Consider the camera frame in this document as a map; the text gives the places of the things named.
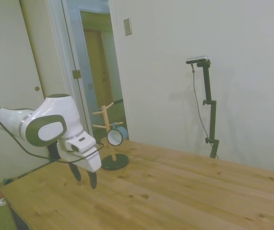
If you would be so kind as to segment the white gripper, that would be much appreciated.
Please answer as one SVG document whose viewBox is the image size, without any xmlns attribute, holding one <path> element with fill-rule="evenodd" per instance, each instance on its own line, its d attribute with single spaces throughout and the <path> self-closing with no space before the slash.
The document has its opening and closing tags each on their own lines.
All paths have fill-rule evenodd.
<svg viewBox="0 0 274 230">
<path fill-rule="evenodd" d="M 101 159 L 96 147 L 90 148 L 84 153 L 64 151 L 60 144 L 57 143 L 57 149 L 60 157 L 65 161 L 76 161 L 74 164 L 69 163 L 70 170 L 76 181 L 81 181 L 82 176 L 77 166 L 86 169 L 90 181 L 90 186 L 94 190 L 97 186 L 96 171 L 101 168 Z"/>
</svg>

